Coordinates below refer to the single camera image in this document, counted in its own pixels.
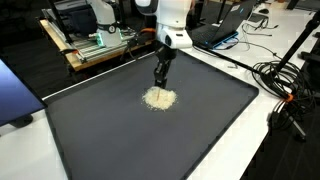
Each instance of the black mat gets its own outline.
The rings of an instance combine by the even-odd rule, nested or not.
[[[46,102],[72,179],[185,179],[258,89],[179,53],[168,74],[178,102],[151,111],[142,95],[153,83],[151,56],[64,91]]]

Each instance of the rice pile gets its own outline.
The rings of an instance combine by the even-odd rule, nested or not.
[[[166,110],[176,101],[177,95],[174,91],[168,91],[154,86],[146,92],[142,99],[151,109]]]

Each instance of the black stand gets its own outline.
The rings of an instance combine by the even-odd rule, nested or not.
[[[52,9],[52,12],[54,14],[54,16],[56,17],[57,19],[57,23],[58,23],[58,26],[60,28],[60,30],[62,31],[62,33],[64,34],[64,37],[66,38],[66,42],[67,43],[72,43],[73,40],[70,38],[69,34],[68,34],[68,31],[66,29],[66,27],[64,26],[62,20],[61,20],[61,17],[58,13],[58,10],[56,8],[56,6],[54,5],[54,2],[52,0],[47,0],[49,5],[50,5],[50,8]]]
[[[127,26],[127,23],[126,23],[126,15],[124,13],[123,0],[119,1],[119,8],[120,8],[120,26],[122,28],[125,28]]]
[[[32,121],[33,121],[33,117],[31,115],[27,115],[27,116],[23,116],[21,118],[18,118],[16,120],[10,122],[9,124],[11,124],[12,126],[14,126],[16,128],[22,128],[22,127],[29,125]]]
[[[317,43],[310,53],[301,52],[300,58],[309,63],[320,63],[320,32],[317,32],[314,37],[318,38]]]
[[[220,24],[222,12],[223,12],[224,6],[226,5],[226,2],[227,2],[227,0],[223,0],[223,2],[221,4],[220,12],[219,12],[218,19],[217,19],[217,24]]]
[[[201,23],[201,12],[204,6],[204,2],[196,2],[194,9],[188,13],[187,16],[187,27],[189,30],[195,29],[198,27],[198,23]]]
[[[298,4],[299,0],[291,0],[287,6],[287,9],[293,10]]]
[[[299,49],[299,47],[304,43],[304,41],[309,37],[309,35],[312,33],[313,30],[315,30],[320,24],[320,11],[318,11],[308,22],[306,25],[305,30],[302,32],[302,34],[299,36],[299,38],[296,40],[296,42],[292,45],[292,47],[289,49],[289,51],[286,53],[286,55],[283,57],[283,59],[280,61],[279,65],[276,67],[275,71],[280,72],[282,68],[289,62],[291,57],[294,55],[294,53]],[[271,80],[274,79],[275,72],[270,72],[266,75],[261,76],[262,79],[264,79],[264,82],[267,82],[266,85],[272,89],[273,91],[277,91],[276,89],[272,88],[272,86],[268,85],[268,81],[272,82]],[[294,127],[297,130],[297,136],[298,140],[300,141],[306,141],[306,133],[303,131],[303,129],[299,126],[299,124],[295,121],[295,119],[290,116],[289,114],[285,114],[288,119],[292,122]]]
[[[306,25],[305,30],[292,45],[286,55],[282,58],[279,65],[276,67],[276,71],[280,72],[281,69],[289,62],[294,53],[299,49],[299,47],[304,43],[304,41],[310,36],[313,30],[315,30],[320,24],[320,11],[316,12],[313,18]]]
[[[171,65],[171,61],[177,56],[177,49],[171,49],[167,45],[160,44],[160,48],[157,51],[157,57],[159,58],[158,65],[154,69],[153,74],[155,77],[155,86],[162,89],[167,85],[167,74]]]

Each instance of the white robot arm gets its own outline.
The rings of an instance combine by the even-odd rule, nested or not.
[[[192,47],[185,30],[192,0],[136,0],[144,15],[157,16],[157,40],[172,49]]]
[[[157,16],[157,40],[162,44],[157,50],[158,65],[154,69],[155,86],[165,88],[171,61],[177,49],[192,47],[185,30],[192,0],[135,0],[144,15]]]
[[[117,27],[110,0],[87,0],[97,18],[97,41],[100,47],[114,47],[121,44],[120,29]]]

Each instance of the desk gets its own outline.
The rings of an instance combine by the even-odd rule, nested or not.
[[[269,47],[279,56],[283,56],[304,30],[305,24],[312,16],[308,15],[309,12],[301,10],[285,11],[271,8],[270,13],[270,26],[279,24],[279,28],[264,31],[272,33],[272,37],[249,36],[249,41]],[[310,36],[298,52],[310,51],[315,42],[316,39]],[[245,50],[246,45],[239,44],[231,50],[221,51],[221,53],[249,65],[273,60],[272,54],[261,48],[252,46],[250,51]],[[184,51],[230,75],[257,86],[251,74],[245,69],[228,68],[232,65],[231,63],[195,49]],[[294,56],[291,62],[298,67],[304,63],[297,56]],[[278,101],[260,89],[259,96],[230,126],[189,179],[240,179],[268,132],[268,114]],[[44,111],[35,113],[33,116],[35,121],[25,128],[15,129],[10,125],[0,128],[0,133],[3,134],[0,138],[1,179],[66,179]]]

